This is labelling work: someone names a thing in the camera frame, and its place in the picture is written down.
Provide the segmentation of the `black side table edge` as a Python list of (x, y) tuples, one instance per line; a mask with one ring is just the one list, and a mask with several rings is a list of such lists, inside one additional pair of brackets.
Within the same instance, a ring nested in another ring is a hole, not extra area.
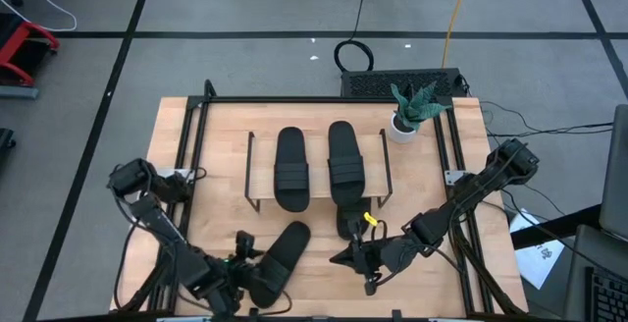
[(602, 206), (598, 204), (545, 223), (517, 230), (510, 235), (513, 247), (518, 250), (572, 237), (576, 234), (577, 228), (582, 225), (599, 229), (601, 211)]

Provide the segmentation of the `wooden shelf black metal legs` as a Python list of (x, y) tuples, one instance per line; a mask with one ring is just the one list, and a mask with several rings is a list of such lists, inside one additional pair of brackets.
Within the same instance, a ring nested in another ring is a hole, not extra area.
[[(383, 208), (393, 194), (386, 132), (380, 129), (378, 134), (357, 134), (356, 140), (364, 161), (363, 195), (376, 198), (377, 206)], [(244, 197), (257, 213), (261, 211), (262, 201), (275, 200), (273, 181), (276, 149), (275, 137), (256, 137), (254, 132), (248, 133)], [(309, 165), (310, 197), (330, 198), (328, 138), (325, 135), (307, 135), (305, 151)]]

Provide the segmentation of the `red metal cart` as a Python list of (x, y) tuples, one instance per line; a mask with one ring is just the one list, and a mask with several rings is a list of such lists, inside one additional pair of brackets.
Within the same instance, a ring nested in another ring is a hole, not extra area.
[(0, 15), (0, 84), (33, 87), (44, 58), (55, 55), (59, 47), (59, 40), (43, 27)]

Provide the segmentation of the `black aluminium table frame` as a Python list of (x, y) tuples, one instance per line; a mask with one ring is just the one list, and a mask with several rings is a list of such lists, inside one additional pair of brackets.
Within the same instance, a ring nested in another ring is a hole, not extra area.
[(351, 123), (356, 134), (378, 134), (384, 129), (393, 192), (374, 214), (388, 223), (390, 235), (398, 234), (414, 215), (445, 201), (438, 147), (449, 144), (450, 134), (437, 134), (428, 123), (411, 142), (395, 143), (388, 138), (392, 114), (390, 102), (339, 97), (214, 99), (203, 138), (192, 138), (186, 149), (199, 154), (199, 164), (207, 172), (195, 188), (185, 231), (188, 239), (212, 255), (225, 256), (235, 248), (236, 232), (244, 230), (255, 237), (258, 248), (265, 249), (297, 219), (310, 228), (311, 239), (288, 282), (287, 294), (277, 302), (283, 316), (386, 317), (393, 310), (410, 317), (462, 316), (462, 290), (447, 261), (448, 244), (428, 258), (418, 257), (374, 295), (366, 295), (362, 277), (330, 261), (345, 248), (337, 234), (331, 198), (311, 198), (308, 208), (294, 215), (275, 200), (262, 201), (257, 213), (244, 197), (249, 132), (277, 138), (281, 129), (297, 127), (305, 136), (327, 136), (337, 120)]

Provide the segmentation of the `grey laptop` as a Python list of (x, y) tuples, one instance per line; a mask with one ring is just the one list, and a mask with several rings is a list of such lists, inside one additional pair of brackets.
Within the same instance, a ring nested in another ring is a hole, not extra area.
[(578, 222), (563, 317), (628, 322), (628, 105), (614, 111), (602, 203)]

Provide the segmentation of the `white plant pot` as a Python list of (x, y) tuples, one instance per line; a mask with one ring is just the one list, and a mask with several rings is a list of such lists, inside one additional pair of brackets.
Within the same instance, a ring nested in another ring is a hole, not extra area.
[(405, 144), (411, 142), (415, 136), (417, 135), (417, 131), (411, 128), (407, 128), (397, 117), (396, 113), (393, 113), (390, 120), (390, 125), (388, 128), (388, 137), (390, 140)]

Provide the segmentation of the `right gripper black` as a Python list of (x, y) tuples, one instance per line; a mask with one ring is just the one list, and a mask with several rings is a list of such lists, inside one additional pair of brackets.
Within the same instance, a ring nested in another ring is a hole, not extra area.
[(388, 224), (384, 220), (377, 220), (379, 225), (372, 226), (369, 241), (364, 241), (362, 236), (354, 235), (347, 249), (330, 258), (334, 264), (352, 268), (355, 273), (364, 277), (366, 295), (374, 295), (381, 285), (383, 275), (379, 269), (383, 265), (382, 252), (390, 242)]

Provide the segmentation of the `white paper sheet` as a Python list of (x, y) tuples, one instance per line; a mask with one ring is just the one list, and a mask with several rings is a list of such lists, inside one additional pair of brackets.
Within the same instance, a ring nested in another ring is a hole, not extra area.
[[(523, 209), (521, 214), (516, 214), (511, 220), (509, 231), (513, 234), (539, 223), (536, 216)], [(516, 248), (515, 256), (521, 276), (540, 290), (563, 249), (564, 245), (559, 241), (547, 241), (526, 248)]]

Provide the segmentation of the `black keyboard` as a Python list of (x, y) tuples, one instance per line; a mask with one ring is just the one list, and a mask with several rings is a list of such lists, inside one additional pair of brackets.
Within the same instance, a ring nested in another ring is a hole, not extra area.
[(465, 97), (466, 83), (457, 68), (343, 72), (341, 75), (342, 97), (392, 98), (391, 85), (403, 92), (408, 86), (414, 91), (435, 83), (438, 96)]

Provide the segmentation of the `black rubber slide sandal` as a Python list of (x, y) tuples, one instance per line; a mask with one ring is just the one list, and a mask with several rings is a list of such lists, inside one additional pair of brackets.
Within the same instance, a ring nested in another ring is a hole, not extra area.
[(288, 212), (303, 212), (309, 205), (309, 165), (301, 129), (287, 127), (278, 134), (274, 164), (274, 196)]
[(347, 121), (330, 125), (328, 132), (330, 192), (338, 207), (351, 206), (365, 189), (364, 160), (353, 126)]
[(341, 239), (351, 241), (354, 235), (361, 237), (369, 223), (364, 214), (371, 211), (371, 199), (360, 198), (355, 204), (337, 207), (337, 231)]
[(260, 308), (271, 307), (284, 292), (286, 285), (310, 241), (309, 227), (299, 221), (290, 223), (262, 257), (269, 257), (266, 271), (258, 276), (267, 281), (267, 291), (249, 291), (252, 302)]

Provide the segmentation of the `green artificial plant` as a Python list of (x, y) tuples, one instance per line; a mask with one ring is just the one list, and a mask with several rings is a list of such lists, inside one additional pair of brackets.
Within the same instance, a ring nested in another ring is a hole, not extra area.
[(392, 83), (391, 92), (397, 102), (397, 109), (393, 112), (392, 124), (403, 132), (417, 132), (424, 121), (439, 116), (443, 111), (450, 108), (436, 100), (435, 92), (437, 83), (432, 83), (414, 91), (408, 86), (404, 93), (399, 87)]

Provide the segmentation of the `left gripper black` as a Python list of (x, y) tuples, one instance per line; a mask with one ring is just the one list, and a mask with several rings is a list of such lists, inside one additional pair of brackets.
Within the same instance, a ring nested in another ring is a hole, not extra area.
[(219, 261), (218, 279), (212, 284), (210, 305), (215, 316), (233, 316), (240, 309), (244, 288), (249, 291), (267, 291), (267, 281), (261, 277), (250, 278), (253, 270), (266, 271), (270, 258), (262, 257), (259, 261), (247, 262), (256, 256), (253, 248), (254, 236), (247, 232), (237, 232), (235, 253)]

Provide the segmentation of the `grey flat platform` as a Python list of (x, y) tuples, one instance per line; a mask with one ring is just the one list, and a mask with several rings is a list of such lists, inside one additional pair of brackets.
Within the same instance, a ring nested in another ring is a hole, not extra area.
[(36, 99), (37, 96), (37, 88), (0, 85), (0, 98)]

